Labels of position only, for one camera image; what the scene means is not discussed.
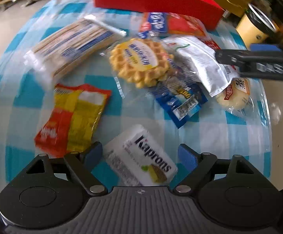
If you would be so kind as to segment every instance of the barcode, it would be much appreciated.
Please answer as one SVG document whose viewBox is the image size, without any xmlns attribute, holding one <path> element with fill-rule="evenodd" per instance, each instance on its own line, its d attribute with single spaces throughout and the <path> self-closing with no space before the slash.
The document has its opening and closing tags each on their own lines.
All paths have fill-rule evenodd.
<svg viewBox="0 0 283 234">
<path fill-rule="evenodd" d="M 243 97 L 243 98 L 242 98 L 242 102 L 245 103 L 245 104 L 247 104 L 247 103 L 248 103 L 248 100 L 247 100 L 245 97 Z"/>
<path fill-rule="evenodd" d="M 228 67 L 228 66 L 224 66 L 224 68 L 225 68 L 225 70 L 226 70 L 227 74 L 230 74 L 230 73 L 231 73 L 231 71 L 230 71 L 230 69 L 229 69 L 229 67 Z"/>
<path fill-rule="evenodd" d="M 126 167 L 123 161 L 116 154 L 112 153 L 113 151 L 108 154 L 106 160 L 109 162 L 108 164 L 120 174 L 123 181 L 133 187 L 142 186 L 135 175 Z"/>
<path fill-rule="evenodd" d="M 196 105 L 198 104 L 198 101 L 195 99 L 195 96 L 192 95 L 185 103 L 183 103 L 181 106 L 177 107 L 173 110 L 173 113 L 175 116 L 181 120 L 183 117 L 187 115 Z"/>
</svg>

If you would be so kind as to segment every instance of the table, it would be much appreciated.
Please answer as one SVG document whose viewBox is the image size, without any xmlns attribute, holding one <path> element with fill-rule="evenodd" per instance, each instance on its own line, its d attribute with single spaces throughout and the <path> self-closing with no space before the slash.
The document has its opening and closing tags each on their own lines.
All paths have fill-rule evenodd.
<svg viewBox="0 0 283 234">
<path fill-rule="evenodd" d="M 53 109 L 53 91 L 44 91 L 34 74 L 24 66 L 23 55 L 43 38 L 87 14 L 95 14 L 106 23 L 122 28 L 130 35 L 138 32 L 141 14 L 132 11 L 95 8 L 93 0 L 51 0 L 19 31 L 0 59 L 0 191 L 34 156 L 41 153 L 34 137 Z M 245 49 L 235 29 L 220 22 L 212 38 L 221 48 Z M 223 110 L 214 99 L 177 129 L 152 97 L 132 101 L 121 98 L 105 56 L 91 55 L 84 64 L 62 79 L 65 85 L 89 83 L 112 90 L 94 139 L 103 145 L 134 124 L 142 124 L 154 135 L 173 161 L 177 147 L 186 143 L 197 152 L 211 152 L 229 159 L 245 156 L 266 177 L 271 166 L 271 126 L 264 88 L 260 80 L 250 80 L 255 114 L 244 121 Z M 180 181 L 186 172 L 178 164 Z M 110 188 L 120 184 L 105 162 L 93 173 Z"/>
</svg>

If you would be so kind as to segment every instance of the metal screw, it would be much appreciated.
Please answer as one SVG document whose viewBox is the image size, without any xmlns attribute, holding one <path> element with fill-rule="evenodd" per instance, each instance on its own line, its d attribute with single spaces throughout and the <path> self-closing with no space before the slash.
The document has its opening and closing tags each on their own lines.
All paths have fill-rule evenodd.
<svg viewBox="0 0 283 234">
<path fill-rule="evenodd" d="M 191 191 L 191 188 L 186 185 L 180 185 L 176 187 L 176 191 L 179 193 L 188 193 Z"/>
<path fill-rule="evenodd" d="M 94 185 L 89 188 L 89 191 L 93 193 L 101 193 L 105 190 L 104 186 L 102 185 Z"/>
<path fill-rule="evenodd" d="M 139 193 L 139 194 L 144 194 L 144 193 L 146 193 L 146 191 L 145 191 L 145 190 L 140 189 L 140 190 L 138 190 L 138 191 L 137 191 L 137 193 Z"/>
</svg>

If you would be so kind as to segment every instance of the yellow snack bag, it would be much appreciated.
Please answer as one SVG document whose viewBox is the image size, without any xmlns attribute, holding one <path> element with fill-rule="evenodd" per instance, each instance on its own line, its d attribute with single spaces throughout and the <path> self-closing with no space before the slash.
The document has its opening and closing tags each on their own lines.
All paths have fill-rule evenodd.
<svg viewBox="0 0 283 234">
<path fill-rule="evenodd" d="M 87 149 L 110 95 L 111 91 L 89 84 L 56 85 L 54 110 L 36 135 L 36 146 L 56 157 Z"/>
</svg>

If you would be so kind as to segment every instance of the red and yellow snack bag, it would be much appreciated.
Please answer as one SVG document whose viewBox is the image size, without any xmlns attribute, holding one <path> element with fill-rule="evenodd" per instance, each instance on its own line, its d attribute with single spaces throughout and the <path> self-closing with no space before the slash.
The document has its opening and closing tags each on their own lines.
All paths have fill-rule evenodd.
<svg viewBox="0 0 283 234">
<path fill-rule="evenodd" d="M 55 107 L 48 122 L 36 135 L 35 145 L 55 157 L 62 157 L 71 151 L 84 151 L 91 144 L 110 96 L 110 90 L 89 84 L 78 87 L 56 85 Z"/>
<path fill-rule="evenodd" d="M 208 33 L 202 22 L 194 17 L 176 13 L 144 13 L 140 32 L 158 31 L 164 34 L 184 34 L 207 37 Z"/>
</svg>

